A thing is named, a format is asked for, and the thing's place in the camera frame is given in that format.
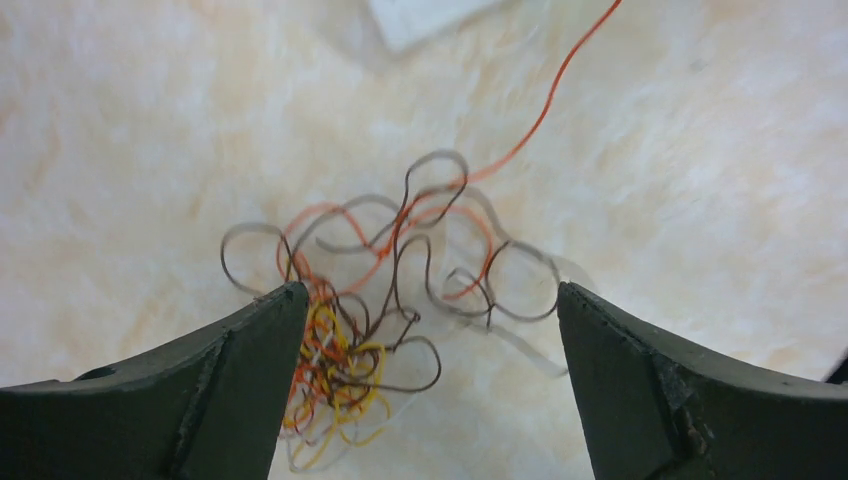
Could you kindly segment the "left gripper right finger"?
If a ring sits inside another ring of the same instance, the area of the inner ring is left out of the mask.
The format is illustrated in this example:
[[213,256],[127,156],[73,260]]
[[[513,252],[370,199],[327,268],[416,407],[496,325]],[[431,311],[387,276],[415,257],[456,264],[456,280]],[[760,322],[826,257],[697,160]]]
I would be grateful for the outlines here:
[[843,479],[847,388],[757,367],[584,287],[557,316],[598,479]]

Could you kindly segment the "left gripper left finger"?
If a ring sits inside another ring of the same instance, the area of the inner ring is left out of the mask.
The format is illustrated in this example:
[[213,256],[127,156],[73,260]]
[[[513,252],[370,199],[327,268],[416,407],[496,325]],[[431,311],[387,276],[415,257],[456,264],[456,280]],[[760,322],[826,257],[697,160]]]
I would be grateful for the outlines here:
[[3,388],[2,477],[267,478],[308,300],[290,282],[74,380]]

